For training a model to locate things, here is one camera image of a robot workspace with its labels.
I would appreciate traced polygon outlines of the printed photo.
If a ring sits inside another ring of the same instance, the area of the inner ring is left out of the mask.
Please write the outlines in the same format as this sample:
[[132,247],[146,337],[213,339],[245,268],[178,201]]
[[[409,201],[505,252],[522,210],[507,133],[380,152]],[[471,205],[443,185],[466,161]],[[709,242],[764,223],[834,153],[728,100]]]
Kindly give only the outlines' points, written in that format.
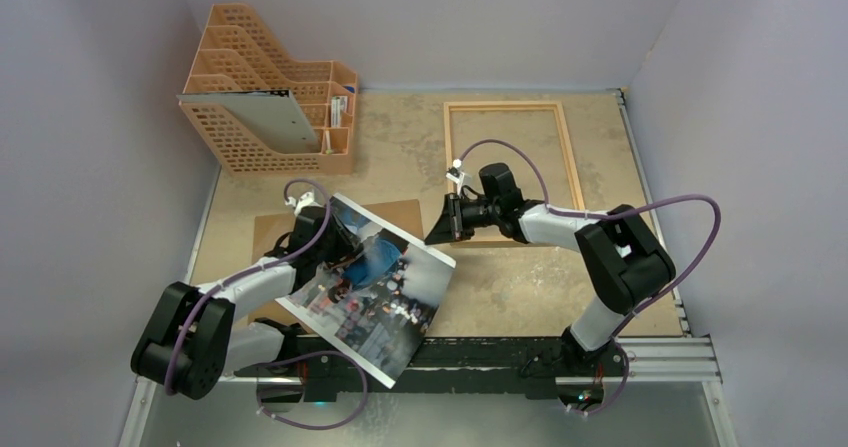
[[330,204],[360,254],[339,267],[320,266],[277,302],[393,388],[432,326],[456,262],[341,194]]

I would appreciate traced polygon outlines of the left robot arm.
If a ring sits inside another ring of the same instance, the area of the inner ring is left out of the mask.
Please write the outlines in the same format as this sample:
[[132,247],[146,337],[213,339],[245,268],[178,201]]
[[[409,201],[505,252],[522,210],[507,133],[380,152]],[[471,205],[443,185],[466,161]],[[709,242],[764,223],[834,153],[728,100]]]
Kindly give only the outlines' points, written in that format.
[[248,268],[191,286],[168,285],[132,353],[130,368],[169,395],[206,396],[225,373],[261,364],[284,376],[297,366],[291,330],[273,320],[235,323],[262,305],[311,281],[322,267],[337,267],[362,253],[353,233],[325,206],[303,208],[291,230]]

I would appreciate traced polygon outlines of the wooden picture frame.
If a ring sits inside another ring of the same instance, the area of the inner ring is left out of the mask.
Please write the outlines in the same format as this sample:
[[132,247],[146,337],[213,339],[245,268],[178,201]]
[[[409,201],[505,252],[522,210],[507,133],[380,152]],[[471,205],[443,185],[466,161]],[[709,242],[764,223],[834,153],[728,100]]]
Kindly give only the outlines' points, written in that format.
[[[446,168],[452,167],[453,161],[470,144],[483,138],[504,139],[523,149],[528,156],[540,154],[534,162],[541,174],[553,174],[553,180],[546,184],[553,204],[576,210],[587,207],[561,101],[448,101],[443,104],[443,127]],[[532,145],[535,141],[530,140],[531,133],[541,134],[550,144]],[[531,167],[515,152],[494,144],[479,146],[464,160],[467,164],[463,163],[463,167],[469,176],[474,176],[470,184],[475,189],[482,187],[478,169],[497,161],[511,164],[515,181],[526,197],[543,198],[544,192]],[[480,249],[521,245],[500,236],[496,228],[490,227],[478,230],[470,241],[450,246]]]

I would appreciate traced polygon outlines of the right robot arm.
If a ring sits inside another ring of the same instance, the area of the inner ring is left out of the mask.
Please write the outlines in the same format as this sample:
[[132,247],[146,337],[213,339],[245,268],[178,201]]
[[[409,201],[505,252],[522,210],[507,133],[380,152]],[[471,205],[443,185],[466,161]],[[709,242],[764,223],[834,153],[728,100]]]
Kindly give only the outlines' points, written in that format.
[[588,372],[636,307],[675,278],[671,257],[629,205],[607,213],[554,212],[541,200],[524,198],[507,164],[486,165],[479,174],[481,193],[462,189],[445,195],[426,244],[468,241],[477,230],[495,226],[503,237],[521,244],[579,253],[595,296],[564,330],[561,359],[573,373]]

